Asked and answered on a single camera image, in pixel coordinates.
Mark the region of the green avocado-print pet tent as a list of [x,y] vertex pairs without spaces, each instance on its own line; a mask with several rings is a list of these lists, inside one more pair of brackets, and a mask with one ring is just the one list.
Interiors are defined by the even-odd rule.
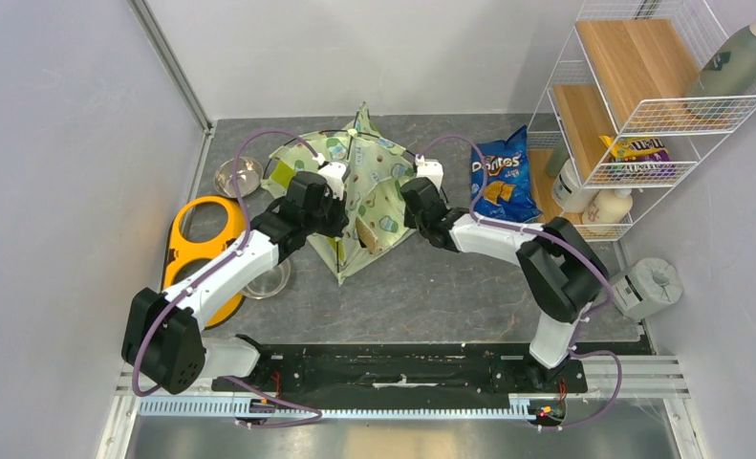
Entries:
[[[359,125],[378,131],[371,120],[368,104],[363,102],[358,110]],[[385,177],[378,180],[376,172],[354,173],[350,168],[345,189],[348,189],[350,194],[349,204],[355,220],[354,227],[356,229],[356,218],[360,217],[378,236],[383,252],[370,254],[356,237],[351,244],[345,245],[346,264],[339,271],[336,268],[336,246],[341,238],[311,235],[308,242],[333,272],[338,283],[343,283],[412,235],[413,231],[403,224],[405,203],[400,195],[400,187],[413,176],[414,170],[411,176]]]

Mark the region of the green avocado-print tent mat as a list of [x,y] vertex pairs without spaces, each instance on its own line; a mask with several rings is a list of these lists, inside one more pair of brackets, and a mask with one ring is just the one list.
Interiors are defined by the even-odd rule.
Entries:
[[378,236],[360,217],[356,218],[356,233],[360,245],[370,254],[383,252]]

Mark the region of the long black tent pole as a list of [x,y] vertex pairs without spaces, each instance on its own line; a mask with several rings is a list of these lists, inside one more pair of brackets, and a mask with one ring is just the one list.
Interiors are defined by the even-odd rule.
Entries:
[[[359,129],[359,116],[360,116],[360,110],[357,110],[355,113],[353,122],[352,122],[352,126],[347,129],[350,139],[347,146],[347,153],[346,153],[345,160],[349,167],[352,167],[353,145],[355,144],[356,135]],[[349,204],[350,194],[349,194],[348,189],[345,189],[345,194],[346,194],[345,214],[348,217],[348,226],[346,230],[344,231],[343,236],[341,237],[341,241],[336,246],[336,268],[339,271],[341,270],[341,267],[346,264],[347,249],[345,245],[351,244],[352,240],[357,237],[357,233],[354,227],[355,220],[354,220],[354,217],[351,215],[352,209],[350,208],[350,204]]]

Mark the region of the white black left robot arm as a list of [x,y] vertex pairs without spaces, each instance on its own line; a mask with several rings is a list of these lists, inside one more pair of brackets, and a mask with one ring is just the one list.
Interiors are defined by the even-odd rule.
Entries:
[[144,288],[135,294],[121,356],[133,367],[131,387],[137,396],[186,390],[205,368],[202,332],[222,306],[301,249],[310,235],[342,235],[349,223],[349,174],[342,162],[297,172],[283,197],[247,222],[227,249],[187,280],[162,292]]

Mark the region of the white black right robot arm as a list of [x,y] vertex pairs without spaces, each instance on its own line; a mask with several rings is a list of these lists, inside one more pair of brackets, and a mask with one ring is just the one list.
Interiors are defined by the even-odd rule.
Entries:
[[558,384],[581,314],[608,286],[605,266],[575,226],[562,217],[545,225],[514,225],[450,208],[427,178],[411,180],[400,187],[400,194],[404,225],[433,247],[486,255],[522,270],[541,310],[524,378],[537,391]]

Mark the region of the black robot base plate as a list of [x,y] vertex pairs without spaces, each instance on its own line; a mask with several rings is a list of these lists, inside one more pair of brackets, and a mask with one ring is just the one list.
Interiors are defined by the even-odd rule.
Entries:
[[245,383],[322,410],[504,408],[588,390],[580,361],[536,369],[524,343],[265,344]]

